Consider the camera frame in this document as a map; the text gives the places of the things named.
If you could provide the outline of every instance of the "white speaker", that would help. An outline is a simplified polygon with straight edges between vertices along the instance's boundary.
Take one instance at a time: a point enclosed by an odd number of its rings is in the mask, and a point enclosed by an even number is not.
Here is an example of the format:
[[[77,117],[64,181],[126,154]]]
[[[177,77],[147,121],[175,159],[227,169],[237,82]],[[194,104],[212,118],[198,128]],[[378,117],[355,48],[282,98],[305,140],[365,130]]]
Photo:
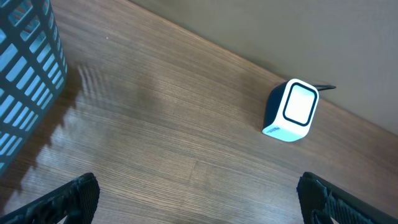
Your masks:
[[[296,78],[274,88],[268,98],[262,133],[286,142],[307,135],[319,99],[318,90]]]

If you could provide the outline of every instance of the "wood grain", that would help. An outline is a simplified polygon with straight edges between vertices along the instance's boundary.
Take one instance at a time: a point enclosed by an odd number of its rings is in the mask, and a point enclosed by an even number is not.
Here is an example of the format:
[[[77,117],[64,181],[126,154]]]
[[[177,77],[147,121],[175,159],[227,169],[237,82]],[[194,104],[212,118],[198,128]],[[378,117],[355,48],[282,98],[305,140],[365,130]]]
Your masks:
[[[2,214],[85,172],[94,223],[302,223],[305,171],[398,217],[398,137],[321,100],[308,136],[261,133],[284,80],[126,0],[53,0],[62,95],[0,180]]]

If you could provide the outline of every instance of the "black cord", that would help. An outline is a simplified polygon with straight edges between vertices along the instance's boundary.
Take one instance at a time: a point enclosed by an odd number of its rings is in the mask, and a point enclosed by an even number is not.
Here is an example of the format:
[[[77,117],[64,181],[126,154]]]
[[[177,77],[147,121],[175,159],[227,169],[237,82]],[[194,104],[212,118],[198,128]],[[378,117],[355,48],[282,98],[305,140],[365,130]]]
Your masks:
[[[335,86],[332,85],[313,85],[313,86],[318,88],[318,91],[332,90],[336,88]]]

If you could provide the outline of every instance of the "gray wall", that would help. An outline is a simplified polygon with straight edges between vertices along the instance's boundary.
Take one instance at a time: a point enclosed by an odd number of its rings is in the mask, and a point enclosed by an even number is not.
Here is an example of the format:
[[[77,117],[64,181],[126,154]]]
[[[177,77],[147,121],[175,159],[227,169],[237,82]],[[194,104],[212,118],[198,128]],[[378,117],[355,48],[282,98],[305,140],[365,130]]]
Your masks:
[[[131,0],[398,134],[398,1]]]

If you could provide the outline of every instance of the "gray perforated basket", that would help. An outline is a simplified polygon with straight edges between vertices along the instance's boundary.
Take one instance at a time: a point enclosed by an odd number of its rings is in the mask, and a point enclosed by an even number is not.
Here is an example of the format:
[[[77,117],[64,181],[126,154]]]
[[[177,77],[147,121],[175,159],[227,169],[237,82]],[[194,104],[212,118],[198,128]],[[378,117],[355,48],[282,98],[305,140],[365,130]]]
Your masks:
[[[65,86],[49,0],[0,0],[0,175]]]

